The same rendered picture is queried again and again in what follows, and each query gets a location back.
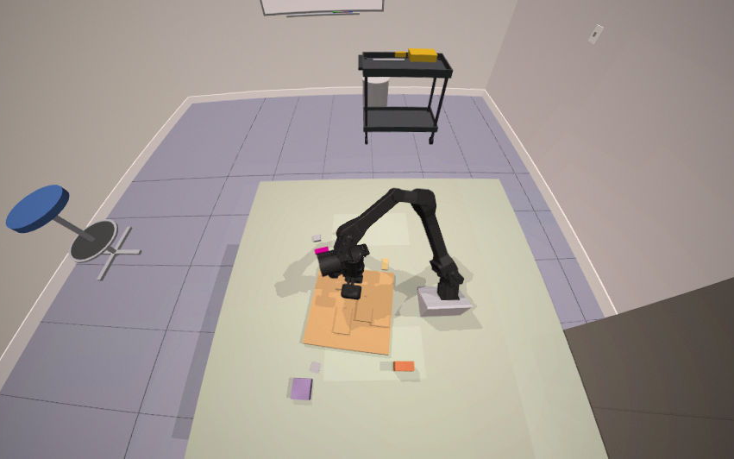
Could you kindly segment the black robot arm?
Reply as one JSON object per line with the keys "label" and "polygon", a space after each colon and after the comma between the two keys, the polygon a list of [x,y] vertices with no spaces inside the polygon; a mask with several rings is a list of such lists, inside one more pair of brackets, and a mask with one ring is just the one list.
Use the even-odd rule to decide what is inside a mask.
{"label": "black robot arm", "polygon": [[363,256],[370,255],[370,253],[365,243],[356,244],[371,225],[399,202],[411,203],[415,212],[422,219],[433,253],[430,265],[440,277],[436,293],[441,300],[460,300],[458,297],[459,285],[463,283],[464,278],[460,275],[455,261],[448,255],[436,219],[436,196],[434,192],[422,188],[415,188],[412,191],[391,188],[361,215],[341,225],[336,231],[334,249],[317,254],[321,275],[329,276],[331,279],[338,279],[340,275],[347,278],[347,272],[343,270],[344,264],[351,270],[361,267]]}

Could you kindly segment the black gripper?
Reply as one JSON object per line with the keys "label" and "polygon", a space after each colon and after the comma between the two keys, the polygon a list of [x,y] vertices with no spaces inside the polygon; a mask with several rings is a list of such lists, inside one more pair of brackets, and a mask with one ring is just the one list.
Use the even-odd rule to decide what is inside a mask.
{"label": "black gripper", "polygon": [[361,298],[361,286],[355,286],[354,284],[361,284],[363,281],[363,272],[364,272],[365,264],[362,263],[361,267],[355,270],[348,269],[345,264],[343,267],[343,270],[346,270],[347,272],[347,278],[345,278],[345,282],[347,284],[342,284],[341,289],[341,296],[344,299],[360,299]]}

